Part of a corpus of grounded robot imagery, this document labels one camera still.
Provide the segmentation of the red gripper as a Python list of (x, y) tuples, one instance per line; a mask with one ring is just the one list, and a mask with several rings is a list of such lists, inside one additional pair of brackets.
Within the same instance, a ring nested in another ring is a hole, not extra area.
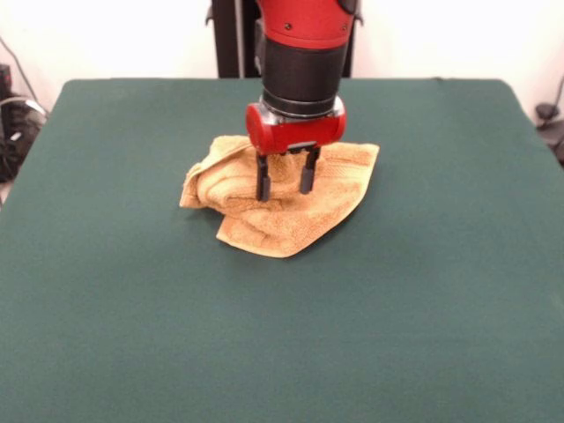
[(250, 103), (246, 109), (246, 128), (251, 144), (259, 152), (256, 154), (256, 199), (267, 202), (271, 193), (268, 156), (262, 154), (282, 154), (307, 148), (300, 193), (308, 194), (313, 189), (320, 147), (340, 140), (345, 126), (345, 104), (339, 97), (327, 115), (311, 119), (278, 115), (262, 101)]

